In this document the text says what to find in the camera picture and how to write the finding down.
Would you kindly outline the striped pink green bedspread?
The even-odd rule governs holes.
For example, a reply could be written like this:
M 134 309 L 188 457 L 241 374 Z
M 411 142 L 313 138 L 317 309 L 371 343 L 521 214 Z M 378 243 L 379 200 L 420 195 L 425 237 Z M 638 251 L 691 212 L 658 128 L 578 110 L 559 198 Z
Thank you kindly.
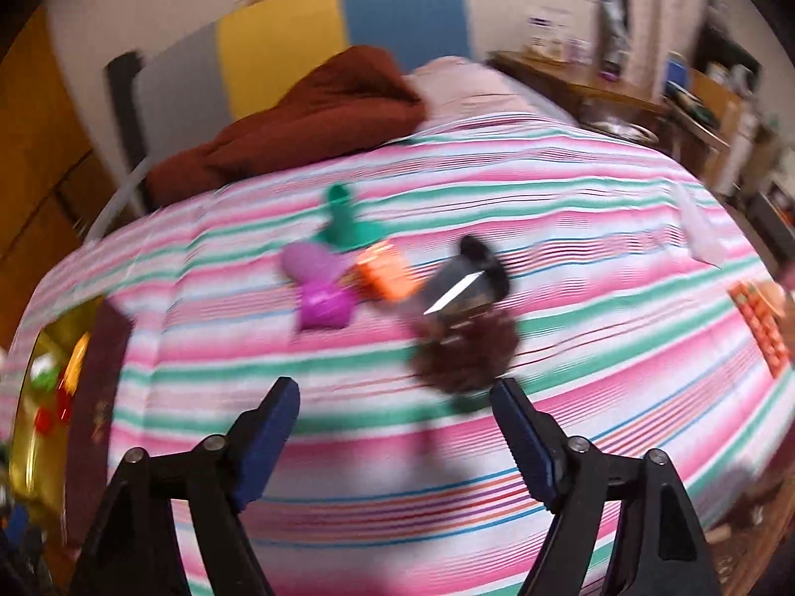
M 11 428 L 35 340 L 91 298 L 129 317 L 110 463 L 225 432 L 301 392 L 241 515 L 281 595 L 507 595 L 551 513 L 489 387 L 514 379 L 599 450 L 672 461 L 703 524 L 794 422 L 794 373 L 737 289 L 768 276 L 671 157 L 488 114 L 176 203 L 59 262 L 1 377 Z

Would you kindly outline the wooden desk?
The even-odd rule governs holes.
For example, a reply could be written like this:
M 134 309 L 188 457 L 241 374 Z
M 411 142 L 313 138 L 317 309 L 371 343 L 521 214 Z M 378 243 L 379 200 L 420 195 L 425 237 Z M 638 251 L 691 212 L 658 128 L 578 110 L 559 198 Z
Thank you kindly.
M 605 114 L 647 123 L 668 112 L 667 105 L 653 100 L 643 87 L 608 81 L 592 66 L 557 65 L 508 50 L 492 51 L 486 64 L 549 98 L 581 123 Z

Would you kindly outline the wooden wardrobe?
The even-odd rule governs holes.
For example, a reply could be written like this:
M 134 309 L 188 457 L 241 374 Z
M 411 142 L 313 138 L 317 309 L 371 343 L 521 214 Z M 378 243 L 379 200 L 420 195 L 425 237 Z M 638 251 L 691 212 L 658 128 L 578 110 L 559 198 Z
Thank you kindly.
M 1 60 L 1 347 L 116 184 L 78 117 L 40 5 Z

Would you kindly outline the white purple carton box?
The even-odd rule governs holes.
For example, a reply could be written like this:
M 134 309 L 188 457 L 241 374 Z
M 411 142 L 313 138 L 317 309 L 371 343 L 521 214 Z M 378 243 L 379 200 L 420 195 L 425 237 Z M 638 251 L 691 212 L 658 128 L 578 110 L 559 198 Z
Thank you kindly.
M 536 58 L 553 62 L 567 61 L 571 39 L 571 13 L 568 11 L 540 11 L 527 17 L 526 50 Z

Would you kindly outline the orange cube strip toy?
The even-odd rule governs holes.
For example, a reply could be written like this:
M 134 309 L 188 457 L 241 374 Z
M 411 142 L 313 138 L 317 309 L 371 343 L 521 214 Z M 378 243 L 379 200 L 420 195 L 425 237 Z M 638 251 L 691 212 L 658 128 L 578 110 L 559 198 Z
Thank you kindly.
M 419 286 L 411 266 L 388 239 L 373 243 L 354 261 L 358 286 L 368 298 L 400 303 Z

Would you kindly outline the magenta round toy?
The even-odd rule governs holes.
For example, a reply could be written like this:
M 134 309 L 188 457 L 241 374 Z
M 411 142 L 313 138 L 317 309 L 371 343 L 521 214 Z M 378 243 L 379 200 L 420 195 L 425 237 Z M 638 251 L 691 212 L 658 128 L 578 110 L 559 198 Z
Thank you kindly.
M 299 287 L 298 324 L 306 330 L 341 330 L 352 321 L 356 296 L 348 288 L 327 281 L 309 281 Z

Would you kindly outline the grey jar with black lid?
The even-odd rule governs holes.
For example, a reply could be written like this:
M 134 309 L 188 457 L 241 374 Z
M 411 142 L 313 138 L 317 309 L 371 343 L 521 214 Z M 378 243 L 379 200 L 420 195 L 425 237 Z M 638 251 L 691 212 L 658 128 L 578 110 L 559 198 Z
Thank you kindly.
M 404 317 L 421 334 L 437 334 L 500 303 L 510 290 L 507 269 L 496 253 L 481 238 L 466 234 L 458 241 L 458 253 L 405 300 Z

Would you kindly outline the green cylinder toy with base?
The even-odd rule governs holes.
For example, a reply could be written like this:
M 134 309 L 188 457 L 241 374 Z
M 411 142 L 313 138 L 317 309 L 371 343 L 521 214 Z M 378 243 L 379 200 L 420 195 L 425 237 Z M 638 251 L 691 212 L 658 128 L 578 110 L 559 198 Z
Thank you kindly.
M 367 249 L 388 238 L 384 224 L 364 220 L 349 186 L 335 183 L 326 190 L 327 222 L 313 239 L 338 253 Z

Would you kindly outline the red block toy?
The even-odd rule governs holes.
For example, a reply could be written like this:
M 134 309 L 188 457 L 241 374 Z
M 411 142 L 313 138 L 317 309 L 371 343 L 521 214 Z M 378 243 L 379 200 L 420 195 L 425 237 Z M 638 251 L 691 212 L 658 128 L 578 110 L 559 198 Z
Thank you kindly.
M 49 436 L 55 427 L 55 417 L 47 406 L 40 406 L 34 416 L 34 431 L 40 436 Z

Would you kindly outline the dark brown carved ornament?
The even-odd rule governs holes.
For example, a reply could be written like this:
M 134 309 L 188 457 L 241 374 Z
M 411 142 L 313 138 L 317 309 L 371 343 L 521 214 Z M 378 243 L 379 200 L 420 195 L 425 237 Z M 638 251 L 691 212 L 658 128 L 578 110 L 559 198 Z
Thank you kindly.
M 509 368 L 520 338 L 515 318 L 492 307 L 454 323 L 437 339 L 416 347 L 418 380 L 447 394 L 488 390 Z

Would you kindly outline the red shiny lighter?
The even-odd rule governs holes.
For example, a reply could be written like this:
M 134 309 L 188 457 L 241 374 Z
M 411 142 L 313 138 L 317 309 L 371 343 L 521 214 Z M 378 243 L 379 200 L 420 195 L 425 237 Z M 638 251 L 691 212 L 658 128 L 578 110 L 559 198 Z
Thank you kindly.
M 59 423 L 68 424 L 72 421 L 74 409 L 74 393 L 66 386 L 58 386 L 55 390 L 55 413 Z

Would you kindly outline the orange grid toy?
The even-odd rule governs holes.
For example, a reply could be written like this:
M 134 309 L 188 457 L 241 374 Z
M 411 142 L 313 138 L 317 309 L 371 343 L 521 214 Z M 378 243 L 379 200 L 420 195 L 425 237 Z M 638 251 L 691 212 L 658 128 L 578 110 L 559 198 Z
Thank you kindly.
M 782 331 L 788 294 L 775 281 L 741 281 L 727 291 L 744 317 L 772 377 L 779 379 L 791 361 Z

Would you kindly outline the green white round toy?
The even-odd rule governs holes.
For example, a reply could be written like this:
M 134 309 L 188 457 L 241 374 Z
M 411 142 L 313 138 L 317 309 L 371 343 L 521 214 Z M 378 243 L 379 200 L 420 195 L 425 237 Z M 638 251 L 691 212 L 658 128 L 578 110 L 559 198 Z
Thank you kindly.
M 44 353 L 32 359 L 30 384 L 36 391 L 51 393 L 61 379 L 62 365 L 57 355 Z

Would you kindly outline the lilac oval patterned case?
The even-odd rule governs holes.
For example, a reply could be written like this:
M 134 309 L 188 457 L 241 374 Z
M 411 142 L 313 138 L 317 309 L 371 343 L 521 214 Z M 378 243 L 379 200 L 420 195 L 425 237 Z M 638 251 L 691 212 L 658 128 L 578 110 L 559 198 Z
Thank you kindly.
M 334 283 L 348 271 L 348 260 L 316 241 L 291 242 L 280 250 L 280 268 L 295 284 Z

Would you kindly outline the beige curtain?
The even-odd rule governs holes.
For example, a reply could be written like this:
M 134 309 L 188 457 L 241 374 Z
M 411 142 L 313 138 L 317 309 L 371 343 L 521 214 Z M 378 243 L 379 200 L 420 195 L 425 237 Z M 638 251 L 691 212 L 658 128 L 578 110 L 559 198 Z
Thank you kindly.
M 619 81 L 653 88 L 662 0 L 597 0 L 597 65 Z

